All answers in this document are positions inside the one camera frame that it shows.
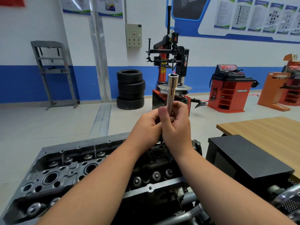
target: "stack of tires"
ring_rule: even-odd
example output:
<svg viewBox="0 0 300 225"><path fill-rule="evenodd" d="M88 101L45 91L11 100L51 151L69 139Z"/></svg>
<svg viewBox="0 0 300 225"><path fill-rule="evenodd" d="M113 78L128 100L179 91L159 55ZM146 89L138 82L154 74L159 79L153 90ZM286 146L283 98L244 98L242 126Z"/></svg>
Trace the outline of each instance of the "stack of tires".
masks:
<svg viewBox="0 0 300 225"><path fill-rule="evenodd" d="M117 72L119 97L117 106L123 110L134 110L144 106L145 80L139 70Z"/></svg>

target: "display board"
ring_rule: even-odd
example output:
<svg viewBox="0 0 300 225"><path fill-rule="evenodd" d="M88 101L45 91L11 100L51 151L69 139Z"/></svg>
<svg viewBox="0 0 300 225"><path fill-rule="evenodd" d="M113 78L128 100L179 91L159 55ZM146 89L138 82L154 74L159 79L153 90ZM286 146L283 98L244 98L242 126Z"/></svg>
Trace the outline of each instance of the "display board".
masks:
<svg viewBox="0 0 300 225"><path fill-rule="evenodd" d="M172 17L182 36L300 43L299 7L300 0L172 0Z"/></svg>
<svg viewBox="0 0 300 225"><path fill-rule="evenodd" d="M91 14L89 0L60 0L64 13ZM98 14L123 17L122 0L97 0Z"/></svg>

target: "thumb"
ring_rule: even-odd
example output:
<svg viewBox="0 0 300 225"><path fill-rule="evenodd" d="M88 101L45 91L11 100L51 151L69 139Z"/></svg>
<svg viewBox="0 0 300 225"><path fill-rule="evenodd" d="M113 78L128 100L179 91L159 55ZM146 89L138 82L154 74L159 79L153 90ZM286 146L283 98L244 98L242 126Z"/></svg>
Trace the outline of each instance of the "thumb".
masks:
<svg viewBox="0 0 300 225"><path fill-rule="evenodd" d="M161 126L163 128L163 132L170 131L174 128L171 124L171 119L167 112L166 106L162 106L158 108L158 115L161 122Z"/></svg>

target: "hand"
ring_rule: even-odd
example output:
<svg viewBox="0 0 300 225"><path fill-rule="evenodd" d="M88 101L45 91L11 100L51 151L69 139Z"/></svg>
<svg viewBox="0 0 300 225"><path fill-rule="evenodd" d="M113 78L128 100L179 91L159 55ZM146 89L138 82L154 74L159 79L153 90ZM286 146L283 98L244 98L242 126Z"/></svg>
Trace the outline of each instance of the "hand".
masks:
<svg viewBox="0 0 300 225"><path fill-rule="evenodd" d="M182 102L174 101L173 114L175 121L173 123L166 106L159 107L158 113L163 130L163 141L174 158L176 159L186 150L193 148L188 106Z"/></svg>
<svg viewBox="0 0 300 225"><path fill-rule="evenodd" d="M156 124L156 119L158 119L158 109L143 114L125 141L139 150L140 155L153 147L161 135L161 123Z"/></svg>

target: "electrical box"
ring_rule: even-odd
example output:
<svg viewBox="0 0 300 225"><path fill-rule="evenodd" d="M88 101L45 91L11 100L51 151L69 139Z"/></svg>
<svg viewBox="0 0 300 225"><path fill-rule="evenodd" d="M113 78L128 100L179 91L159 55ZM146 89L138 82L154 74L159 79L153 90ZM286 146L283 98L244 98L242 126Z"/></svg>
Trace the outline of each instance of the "electrical box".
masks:
<svg viewBox="0 0 300 225"><path fill-rule="evenodd" d="M142 25L125 24L127 47L142 47Z"/></svg>

